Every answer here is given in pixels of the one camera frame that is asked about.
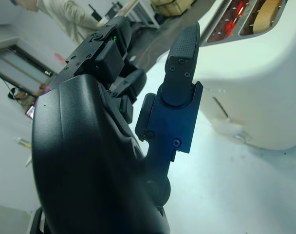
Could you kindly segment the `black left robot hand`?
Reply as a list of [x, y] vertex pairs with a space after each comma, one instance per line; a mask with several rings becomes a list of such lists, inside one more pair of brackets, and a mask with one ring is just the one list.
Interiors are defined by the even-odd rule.
[[167, 177], [177, 151], [189, 153], [203, 86], [193, 83], [197, 22], [182, 30], [156, 94], [133, 104], [147, 77], [123, 71], [131, 29], [115, 17], [90, 34], [37, 99], [32, 166], [44, 231], [50, 234], [168, 234]]

